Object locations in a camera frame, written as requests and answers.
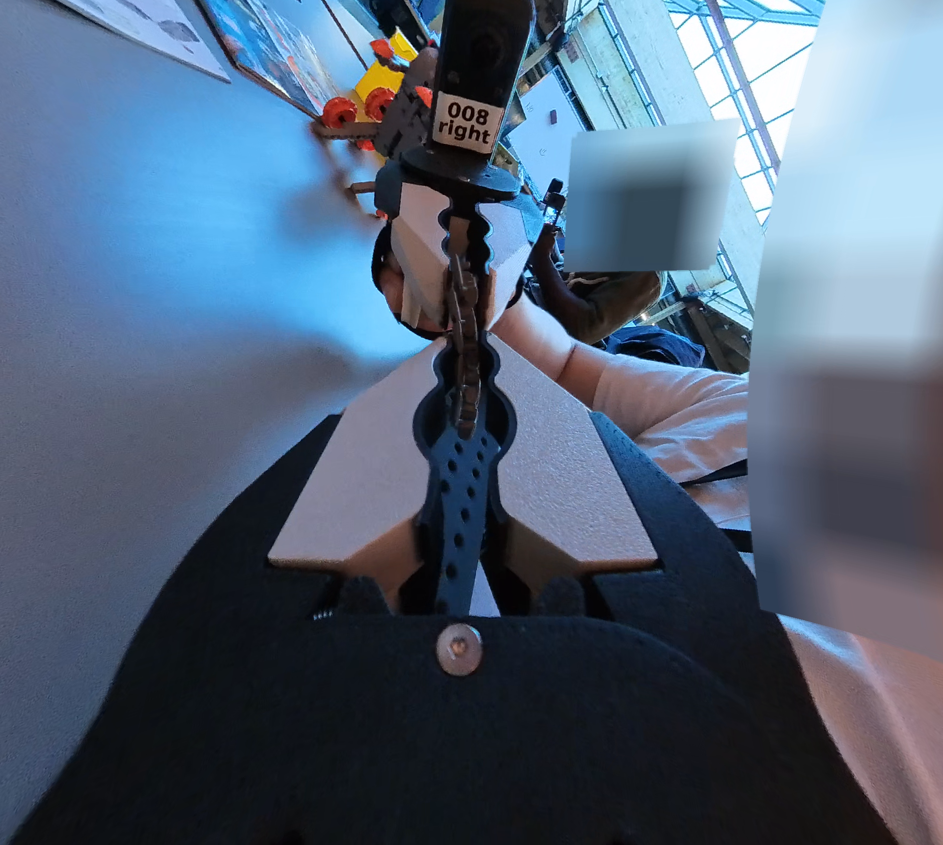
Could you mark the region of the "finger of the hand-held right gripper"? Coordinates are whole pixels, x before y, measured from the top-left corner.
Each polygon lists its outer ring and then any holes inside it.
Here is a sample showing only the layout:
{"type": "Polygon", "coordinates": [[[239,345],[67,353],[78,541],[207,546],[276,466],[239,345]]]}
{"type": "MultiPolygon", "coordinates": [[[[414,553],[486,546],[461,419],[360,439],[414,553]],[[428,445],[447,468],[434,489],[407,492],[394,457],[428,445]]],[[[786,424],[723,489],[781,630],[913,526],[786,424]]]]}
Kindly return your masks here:
{"type": "Polygon", "coordinates": [[[403,317],[423,336],[443,336],[450,326],[451,270],[440,223],[450,206],[438,191],[404,184],[399,214],[390,221],[393,268],[405,277],[403,317]]]}
{"type": "Polygon", "coordinates": [[[488,330],[513,300],[529,256],[524,217],[512,206],[477,206],[475,216],[475,318],[488,330]]]}

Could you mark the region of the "dark blue bag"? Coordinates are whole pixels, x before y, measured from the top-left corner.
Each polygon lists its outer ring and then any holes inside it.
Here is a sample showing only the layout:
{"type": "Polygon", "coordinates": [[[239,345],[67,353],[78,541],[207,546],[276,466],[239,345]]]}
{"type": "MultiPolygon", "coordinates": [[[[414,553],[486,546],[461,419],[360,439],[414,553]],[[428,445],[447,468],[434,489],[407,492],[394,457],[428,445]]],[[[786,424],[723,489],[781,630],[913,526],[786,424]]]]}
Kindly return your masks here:
{"type": "Polygon", "coordinates": [[[635,356],[661,363],[701,368],[705,349],[701,344],[658,326],[625,326],[606,338],[610,355],[635,356]]]}

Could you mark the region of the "grey desk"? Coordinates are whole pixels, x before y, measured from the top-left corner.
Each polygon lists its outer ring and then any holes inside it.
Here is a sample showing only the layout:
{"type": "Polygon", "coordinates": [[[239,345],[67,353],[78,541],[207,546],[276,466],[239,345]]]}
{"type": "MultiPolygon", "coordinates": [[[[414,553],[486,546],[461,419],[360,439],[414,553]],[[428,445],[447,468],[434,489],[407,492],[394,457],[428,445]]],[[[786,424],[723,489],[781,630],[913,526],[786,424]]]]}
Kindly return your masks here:
{"type": "Polygon", "coordinates": [[[2,843],[215,517],[417,341],[299,110],[2,0],[2,843]]]}

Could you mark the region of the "person's right forearm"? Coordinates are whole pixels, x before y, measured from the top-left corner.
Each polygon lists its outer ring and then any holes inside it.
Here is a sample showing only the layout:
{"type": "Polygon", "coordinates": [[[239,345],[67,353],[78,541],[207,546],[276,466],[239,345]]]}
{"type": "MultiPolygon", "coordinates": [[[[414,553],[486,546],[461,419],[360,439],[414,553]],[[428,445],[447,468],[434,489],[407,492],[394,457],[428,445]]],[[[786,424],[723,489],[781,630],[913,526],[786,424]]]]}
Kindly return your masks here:
{"type": "Polygon", "coordinates": [[[602,350],[572,338],[559,321],[522,296],[490,329],[504,344],[589,409],[609,365],[602,350]]]}

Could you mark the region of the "person's right hand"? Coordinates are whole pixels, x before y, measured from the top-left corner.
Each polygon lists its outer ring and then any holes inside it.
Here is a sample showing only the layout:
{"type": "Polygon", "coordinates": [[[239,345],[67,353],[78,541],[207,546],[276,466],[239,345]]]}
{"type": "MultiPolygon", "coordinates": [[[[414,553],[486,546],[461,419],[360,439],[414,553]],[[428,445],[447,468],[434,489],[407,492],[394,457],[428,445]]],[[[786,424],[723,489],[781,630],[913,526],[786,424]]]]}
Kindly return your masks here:
{"type": "Polygon", "coordinates": [[[414,333],[419,333],[419,328],[405,321],[403,317],[402,309],[405,290],[405,277],[403,273],[397,268],[384,264],[379,273],[379,286],[397,322],[414,333]]]}

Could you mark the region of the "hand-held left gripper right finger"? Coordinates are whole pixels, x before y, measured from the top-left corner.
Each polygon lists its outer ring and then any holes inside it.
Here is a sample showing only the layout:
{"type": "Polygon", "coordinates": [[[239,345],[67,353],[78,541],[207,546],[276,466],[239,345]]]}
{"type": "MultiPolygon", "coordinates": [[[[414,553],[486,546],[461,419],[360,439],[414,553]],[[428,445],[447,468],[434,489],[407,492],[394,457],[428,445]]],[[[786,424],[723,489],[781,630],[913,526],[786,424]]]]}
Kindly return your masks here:
{"type": "Polygon", "coordinates": [[[489,345],[516,418],[498,465],[505,565],[526,585],[653,569],[654,546],[588,409],[492,334],[489,345]]]}

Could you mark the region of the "yellow plastic bin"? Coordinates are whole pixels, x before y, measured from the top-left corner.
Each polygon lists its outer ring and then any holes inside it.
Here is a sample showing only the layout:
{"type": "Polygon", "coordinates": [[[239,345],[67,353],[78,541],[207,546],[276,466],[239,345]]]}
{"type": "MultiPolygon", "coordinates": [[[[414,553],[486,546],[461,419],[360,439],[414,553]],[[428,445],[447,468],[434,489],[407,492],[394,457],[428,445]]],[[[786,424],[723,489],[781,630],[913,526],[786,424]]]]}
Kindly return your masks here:
{"type": "Polygon", "coordinates": [[[398,28],[391,38],[371,41],[370,47],[374,60],[357,84],[356,92],[367,117],[380,122],[418,52],[398,28]]]}

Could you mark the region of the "grey orange toy robot chassis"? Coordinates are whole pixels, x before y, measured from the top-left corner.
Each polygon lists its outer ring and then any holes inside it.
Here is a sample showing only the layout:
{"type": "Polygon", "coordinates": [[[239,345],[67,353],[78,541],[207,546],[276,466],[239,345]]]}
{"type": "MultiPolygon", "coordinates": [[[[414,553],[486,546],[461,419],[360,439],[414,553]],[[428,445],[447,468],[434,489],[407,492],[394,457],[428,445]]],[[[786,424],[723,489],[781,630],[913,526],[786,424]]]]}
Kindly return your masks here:
{"type": "Polygon", "coordinates": [[[348,97],[329,99],[323,112],[316,116],[311,132],[325,141],[347,141],[359,147],[375,151],[386,159],[376,178],[353,183],[353,195],[372,193],[375,215],[380,220],[398,213],[399,179],[394,162],[415,147],[422,146],[431,125],[433,85],[439,50],[437,44],[418,51],[417,59],[411,61],[403,82],[382,121],[369,119],[364,111],[362,99],[358,105],[348,97]]]}

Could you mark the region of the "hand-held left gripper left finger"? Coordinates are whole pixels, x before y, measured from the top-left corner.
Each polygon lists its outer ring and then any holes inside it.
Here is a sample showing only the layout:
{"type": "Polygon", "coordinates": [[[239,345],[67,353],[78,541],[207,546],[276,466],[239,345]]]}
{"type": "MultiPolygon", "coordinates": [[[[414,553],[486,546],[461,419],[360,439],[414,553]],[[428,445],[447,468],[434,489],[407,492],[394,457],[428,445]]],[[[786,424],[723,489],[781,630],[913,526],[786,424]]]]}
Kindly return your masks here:
{"type": "Polygon", "coordinates": [[[348,404],[268,559],[276,567],[367,575],[393,611],[421,566],[413,520],[429,464],[418,449],[418,404],[438,383],[440,338],[348,404]]]}

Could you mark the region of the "blue printed leaflet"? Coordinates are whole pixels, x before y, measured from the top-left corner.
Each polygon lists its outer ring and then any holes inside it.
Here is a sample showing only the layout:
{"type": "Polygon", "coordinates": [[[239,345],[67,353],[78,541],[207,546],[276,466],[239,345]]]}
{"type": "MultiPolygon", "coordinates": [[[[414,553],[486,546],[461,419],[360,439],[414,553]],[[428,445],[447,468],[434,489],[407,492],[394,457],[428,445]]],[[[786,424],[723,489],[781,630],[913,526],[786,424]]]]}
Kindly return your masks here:
{"type": "Polygon", "coordinates": [[[260,0],[195,0],[244,75],[317,118],[339,93],[311,40],[260,0]]]}

